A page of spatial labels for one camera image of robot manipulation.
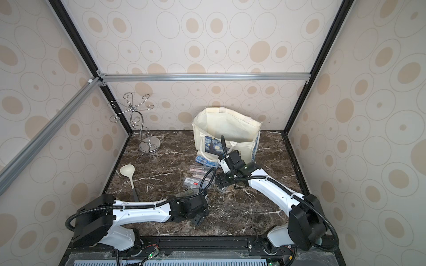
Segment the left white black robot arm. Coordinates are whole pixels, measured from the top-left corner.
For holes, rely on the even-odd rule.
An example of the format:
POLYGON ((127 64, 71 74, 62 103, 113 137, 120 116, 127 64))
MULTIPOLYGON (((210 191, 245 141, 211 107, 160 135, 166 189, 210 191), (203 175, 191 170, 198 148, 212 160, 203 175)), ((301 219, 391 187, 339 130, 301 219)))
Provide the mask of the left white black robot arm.
POLYGON ((178 197, 157 202, 123 202, 112 194, 101 195, 68 217, 65 227, 73 232, 74 247, 89 247, 98 243, 126 251, 141 245, 136 229, 126 225, 143 222, 180 223, 190 221, 200 225, 209 215, 206 200, 207 189, 211 186, 217 169, 212 167, 199 189, 187 191, 178 197))

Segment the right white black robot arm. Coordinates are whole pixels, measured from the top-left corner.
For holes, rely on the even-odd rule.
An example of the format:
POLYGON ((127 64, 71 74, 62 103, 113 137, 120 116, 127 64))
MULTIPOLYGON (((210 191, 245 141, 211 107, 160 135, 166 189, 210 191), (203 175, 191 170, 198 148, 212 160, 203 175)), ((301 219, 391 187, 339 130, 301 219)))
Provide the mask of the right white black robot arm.
POLYGON ((216 176, 220 189, 239 182, 262 193, 288 217, 288 223, 268 230, 261 243, 267 253, 280 247, 294 245, 304 251, 312 247, 325 252, 339 248, 336 229, 323 213, 320 201, 313 194, 304 196, 278 182, 254 162, 246 163, 236 149, 228 149, 221 136, 219 163, 223 173, 216 176))

